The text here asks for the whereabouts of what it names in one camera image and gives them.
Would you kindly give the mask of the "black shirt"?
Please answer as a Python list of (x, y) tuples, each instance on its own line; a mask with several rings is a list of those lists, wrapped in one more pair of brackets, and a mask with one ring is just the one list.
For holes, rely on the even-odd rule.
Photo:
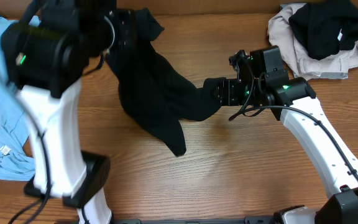
[(135, 48), (109, 52), (105, 60), (119, 81), (124, 111), (180, 157), (186, 152), (180, 120), (204, 121), (220, 109), (211, 96), (220, 78), (197, 88), (181, 76), (152, 46), (163, 30), (149, 9), (135, 10)]

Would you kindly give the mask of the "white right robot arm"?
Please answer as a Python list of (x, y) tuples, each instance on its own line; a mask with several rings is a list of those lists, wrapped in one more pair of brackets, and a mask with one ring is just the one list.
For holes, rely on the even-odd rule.
[(323, 182), (327, 202), (321, 208), (284, 208), (245, 223), (358, 224), (358, 159), (326, 117), (316, 92), (301, 77), (289, 78), (280, 49), (272, 46), (229, 57), (237, 73), (212, 91), (223, 106), (239, 106), (230, 117), (254, 117), (270, 110), (298, 140)]

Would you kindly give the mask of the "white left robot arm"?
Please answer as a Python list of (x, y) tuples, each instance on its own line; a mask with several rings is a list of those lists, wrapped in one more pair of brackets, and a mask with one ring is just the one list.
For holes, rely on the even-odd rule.
[(104, 185), (107, 156), (81, 150), (78, 103), (92, 58), (132, 47), (135, 12), (115, 1), (32, 1), (1, 36), (8, 81), (26, 114), (35, 174), (24, 192), (43, 210), (50, 198), (80, 223), (113, 223)]

